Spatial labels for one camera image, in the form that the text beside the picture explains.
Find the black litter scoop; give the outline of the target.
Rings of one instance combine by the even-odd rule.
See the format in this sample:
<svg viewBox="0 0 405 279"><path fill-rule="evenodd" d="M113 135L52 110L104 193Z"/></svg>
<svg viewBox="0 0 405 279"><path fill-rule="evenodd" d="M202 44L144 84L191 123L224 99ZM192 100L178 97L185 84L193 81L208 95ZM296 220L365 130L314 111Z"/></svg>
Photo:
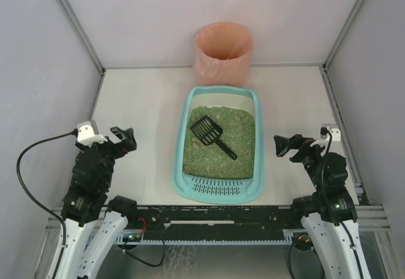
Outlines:
<svg viewBox="0 0 405 279"><path fill-rule="evenodd" d="M236 153L231 150L222 140L223 129L215 123L208 115L204 115L198 121L190 126L192 133L205 146L216 144L232 160L237 159Z"/></svg>

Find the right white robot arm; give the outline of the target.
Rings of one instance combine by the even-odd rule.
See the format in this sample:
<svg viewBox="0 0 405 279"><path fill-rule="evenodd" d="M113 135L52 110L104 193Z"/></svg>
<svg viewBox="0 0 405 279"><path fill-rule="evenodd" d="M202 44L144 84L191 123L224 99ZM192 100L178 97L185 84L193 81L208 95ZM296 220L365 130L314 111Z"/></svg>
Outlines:
<svg viewBox="0 0 405 279"><path fill-rule="evenodd" d="M303 165L315 187L312 195L295 198L291 209L320 260L324 278L370 278L356 207L346 188L346 158L330 150L337 137L323 127L319 139L301 134L273 139L277 157L296 151L290 161Z"/></svg>

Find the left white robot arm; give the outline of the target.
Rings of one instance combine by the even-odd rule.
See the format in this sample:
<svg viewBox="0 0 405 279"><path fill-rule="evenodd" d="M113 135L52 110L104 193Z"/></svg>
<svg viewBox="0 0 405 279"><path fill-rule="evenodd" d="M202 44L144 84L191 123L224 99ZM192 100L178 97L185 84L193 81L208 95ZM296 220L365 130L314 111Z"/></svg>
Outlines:
<svg viewBox="0 0 405 279"><path fill-rule="evenodd" d="M108 201L115 161L136 150L132 128L112 127L114 143L95 123L77 127L80 149L63 199L61 233L48 278L95 278L113 242L133 217L137 203L120 195Z"/></svg>

